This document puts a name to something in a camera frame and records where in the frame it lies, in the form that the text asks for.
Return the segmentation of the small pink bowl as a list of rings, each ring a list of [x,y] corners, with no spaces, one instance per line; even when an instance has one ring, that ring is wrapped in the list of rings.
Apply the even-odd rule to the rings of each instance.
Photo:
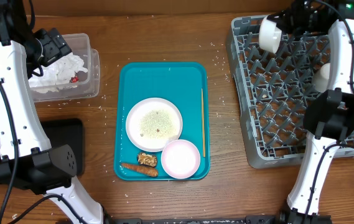
[[[198,171],[201,155],[190,141],[178,139],[166,145],[161,154],[163,170],[175,179],[188,179]]]

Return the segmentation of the white tissue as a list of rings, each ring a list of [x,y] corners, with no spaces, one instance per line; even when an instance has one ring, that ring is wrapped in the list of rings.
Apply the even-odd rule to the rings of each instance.
[[[43,69],[44,75],[37,77],[33,75],[29,79],[29,85],[38,93],[58,92],[71,83],[73,77],[77,77],[78,72],[87,72],[83,59],[70,53],[48,67]]]

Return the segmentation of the pale green bowl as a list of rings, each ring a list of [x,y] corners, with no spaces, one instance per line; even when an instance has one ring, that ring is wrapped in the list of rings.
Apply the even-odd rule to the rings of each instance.
[[[259,30],[259,47],[265,51],[275,54],[281,42],[282,30],[277,27],[274,21],[266,16],[260,25]]]

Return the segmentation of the white paper cup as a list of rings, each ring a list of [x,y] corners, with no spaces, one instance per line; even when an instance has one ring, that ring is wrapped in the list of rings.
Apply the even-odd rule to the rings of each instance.
[[[324,64],[312,77],[312,84],[317,92],[323,93],[328,86],[330,63]]]

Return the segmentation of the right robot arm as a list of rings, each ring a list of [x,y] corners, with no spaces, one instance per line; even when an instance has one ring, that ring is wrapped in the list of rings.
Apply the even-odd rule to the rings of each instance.
[[[354,131],[354,1],[294,1],[268,18],[287,34],[328,34],[327,87],[305,111],[305,154],[279,218],[314,222],[321,219],[319,197],[333,157]]]

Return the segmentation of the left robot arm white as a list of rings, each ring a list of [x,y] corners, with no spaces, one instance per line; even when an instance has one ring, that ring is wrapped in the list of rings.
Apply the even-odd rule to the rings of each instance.
[[[72,148],[53,147],[37,116],[28,80],[71,48],[58,30],[34,24],[22,1],[0,1],[0,184],[53,201],[73,223],[107,223],[78,180]]]

